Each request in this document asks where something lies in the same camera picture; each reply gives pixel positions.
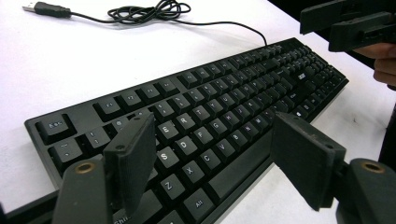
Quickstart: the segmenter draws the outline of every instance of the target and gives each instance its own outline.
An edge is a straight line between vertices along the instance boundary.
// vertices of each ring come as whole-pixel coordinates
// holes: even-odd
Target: usb plug
[[[22,8],[25,11],[57,18],[70,18],[72,15],[70,9],[67,7],[54,6],[43,2],[31,2]]]

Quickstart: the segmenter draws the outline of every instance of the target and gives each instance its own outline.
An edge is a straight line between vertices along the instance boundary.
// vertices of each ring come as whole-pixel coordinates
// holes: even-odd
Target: keyboard
[[[276,111],[307,121],[348,83],[295,38],[28,119],[59,188],[64,170],[95,157],[128,120],[153,113],[157,159],[132,222],[213,223],[272,164]],[[114,223],[127,223],[123,209]]]

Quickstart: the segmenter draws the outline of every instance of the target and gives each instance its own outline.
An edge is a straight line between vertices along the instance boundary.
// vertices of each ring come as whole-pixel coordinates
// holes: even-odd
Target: human hand
[[[396,86],[396,45],[379,43],[355,49],[361,55],[375,59],[374,79]]]

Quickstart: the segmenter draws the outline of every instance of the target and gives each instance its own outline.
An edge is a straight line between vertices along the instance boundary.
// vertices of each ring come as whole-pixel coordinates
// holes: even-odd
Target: white table
[[[350,83],[312,124],[347,148],[347,161],[378,158],[396,94],[374,81],[371,69],[345,53],[328,52],[317,35],[299,35],[299,23],[267,1],[186,2],[192,12],[184,21],[238,21],[263,32],[269,44],[297,37],[338,68]],[[106,19],[111,8],[157,1],[47,3]],[[54,191],[24,128],[27,119],[263,45],[237,26],[154,21],[125,27],[39,16],[22,4],[0,1],[0,202],[6,212]],[[312,211],[275,166],[219,221],[335,223],[335,207]]]

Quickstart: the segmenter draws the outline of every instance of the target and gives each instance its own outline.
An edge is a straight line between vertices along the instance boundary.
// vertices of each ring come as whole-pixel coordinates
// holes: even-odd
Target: usb cable
[[[174,21],[182,24],[196,25],[196,26],[232,24],[232,25],[238,25],[244,27],[246,29],[249,29],[250,31],[255,32],[256,34],[262,37],[265,46],[267,46],[267,41],[262,33],[242,23],[238,23],[234,21],[214,21],[214,22],[197,23],[197,22],[178,20],[181,14],[190,12],[191,7],[185,3],[178,3],[176,0],[161,0],[156,7],[114,8],[107,12],[107,15],[113,19],[109,21],[98,20],[93,17],[89,17],[83,14],[79,14],[77,12],[73,12],[70,10],[70,8],[50,5],[44,2],[32,2],[22,8],[25,11],[34,12],[35,14],[51,16],[56,18],[70,18],[71,16],[79,16],[87,20],[97,21],[101,23],[122,23],[127,25],[139,25],[151,20]]]

